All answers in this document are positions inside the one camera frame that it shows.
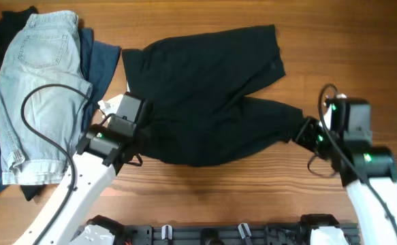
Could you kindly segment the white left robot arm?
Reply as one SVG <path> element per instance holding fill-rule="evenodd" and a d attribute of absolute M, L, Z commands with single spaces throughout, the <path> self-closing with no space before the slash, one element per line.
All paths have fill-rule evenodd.
<path fill-rule="evenodd" d="M 118 244 L 122 227 L 106 218 L 83 220 L 124 164 L 139 154 L 138 122 L 143 99 L 125 93 L 108 125 L 81 137 L 62 181 L 17 244 Z"/>

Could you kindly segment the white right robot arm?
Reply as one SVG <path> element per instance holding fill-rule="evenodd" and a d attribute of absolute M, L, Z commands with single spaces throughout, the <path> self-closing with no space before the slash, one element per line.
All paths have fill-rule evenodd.
<path fill-rule="evenodd" d="M 397 164 L 374 146 L 371 106 L 365 99 L 327 98 L 319 118 L 307 118 L 294 142 L 330 161 L 357 214 L 365 244 L 397 244 Z"/>

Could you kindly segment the black shorts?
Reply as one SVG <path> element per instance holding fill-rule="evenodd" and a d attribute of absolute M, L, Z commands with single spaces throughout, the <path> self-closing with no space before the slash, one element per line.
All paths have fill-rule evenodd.
<path fill-rule="evenodd" d="M 284 77 L 274 25 L 159 40 L 122 53 L 132 94 L 147 107 L 142 154 L 196 167 L 235 161 L 302 126 L 302 110 L 254 93 Z"/>

